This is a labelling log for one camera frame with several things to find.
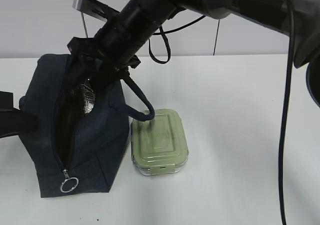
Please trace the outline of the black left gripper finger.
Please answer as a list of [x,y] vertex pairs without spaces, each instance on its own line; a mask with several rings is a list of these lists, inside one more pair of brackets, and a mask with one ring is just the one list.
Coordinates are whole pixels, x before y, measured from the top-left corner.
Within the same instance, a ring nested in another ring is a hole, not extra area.
[[14,108],[14,94],[0,92],[0,137],[6,138],[30,133],[38,128],[38,118],[28,112]]

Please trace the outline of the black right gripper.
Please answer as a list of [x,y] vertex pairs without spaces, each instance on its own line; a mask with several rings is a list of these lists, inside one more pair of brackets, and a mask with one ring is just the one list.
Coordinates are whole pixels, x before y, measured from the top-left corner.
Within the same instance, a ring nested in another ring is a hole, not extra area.
[[128,74],[128,67],[137,67],[140,60],[140,25],[107,22],[94,37],[73,37],[67,44],[70,65],[67,85],[80,85],[92,79],[92,85],[107,85]]

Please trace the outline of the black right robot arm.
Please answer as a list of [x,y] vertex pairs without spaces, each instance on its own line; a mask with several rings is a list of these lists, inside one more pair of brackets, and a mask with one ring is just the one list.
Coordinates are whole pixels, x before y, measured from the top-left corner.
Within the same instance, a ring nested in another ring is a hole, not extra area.
[[293,37],[293,65],[307,66],[307,87],[319,101],[320,0],[130,0],[121,11],[98,0],[74,0],[73,7],[105,25],[92,38],[69,42],[73,60],[67,81],[72,87],[95,75],[105,78],[136,66],[136,52],[161,33],[162,24],[191,10],[217,20],[235,14]]

